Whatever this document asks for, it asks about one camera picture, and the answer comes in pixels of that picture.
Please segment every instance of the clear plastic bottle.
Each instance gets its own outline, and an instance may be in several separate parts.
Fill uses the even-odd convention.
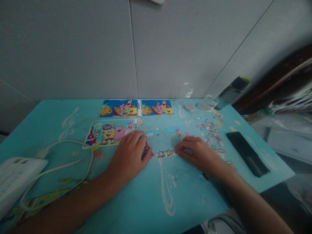
[[[237,98],[241,92],[249,86],[251,80],[244,76],[237,77],[228,87],[226,87],[219,95],[219,103],[215,107],[216,110],[221,110]]]

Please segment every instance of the black case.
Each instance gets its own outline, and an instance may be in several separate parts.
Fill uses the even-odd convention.
[[[227,133],[227,137],[255,176],[261,177],[269,172],[269,169],[240,132]]]

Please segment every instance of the table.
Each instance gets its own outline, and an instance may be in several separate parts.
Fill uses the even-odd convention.
[[[200,99],[184,100],[194,106]],[[34,157],[52,143],[70,139],[84,142],[91,123],[98,120],[103,100],[43,100],[0,145],[0,163],[15,156]],[[238,173],[257,192],[262,192],[294,175],[294,172],[266,144],[266,142],[231,107],[216,113],[200,112],[196,121],[191,113],[173,105],[174,115],[142,116],[138,130],[150,131],[178,127],[186,135],[212,140],[219,156],[231,161]],[[224,146],[207,138],[206,119],[213,122]],[[226,133],[239,131],[247,139],[270,173],[255,177],[226,137]],[[160,136],[159,144],[174,147],[168,136]],[[152,145],[153,152],[162,145]],[[117,146],[99,148],[105,153],[94,162],[86,183],[108,166]],[[90,150],[81,145],[64,142],[51,148],[46,157],[45,170],[77,159],[73,166],[43,176],[27,196],[29,206],[42,205],[81,179],[87,169]],[[202,173],[179,156],[151,160],[145,170],[125,186],[111,201],[95,212],[77,233],[181,233],[229,208],[223,190],[217,182],[206,180]],[[24,212],[18,204],[5,217],[0,230],[14,227],[35,212]]]

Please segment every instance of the power strip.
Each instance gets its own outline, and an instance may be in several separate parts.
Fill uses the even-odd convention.
[[[14,157],[0,165],[0,220],[29,187],[27,182],[37,176],[47,163],[45,159]]]

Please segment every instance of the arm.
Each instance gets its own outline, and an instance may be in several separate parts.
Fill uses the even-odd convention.
[[[201,138],[185,137],[176,149],[182,147],[192,150],[192,155],[184,151],[178,151],[177,154],[223,183],[237,213],[247,227],[252,227],[257,233],[292,233],[269,204]]]
[[[147,140],[142,137],[143,134],[134,132],[125,136],[104,173],[52,204],[12,233],[72,233],[78,229],[145,168],[152,149],[141,160]]]

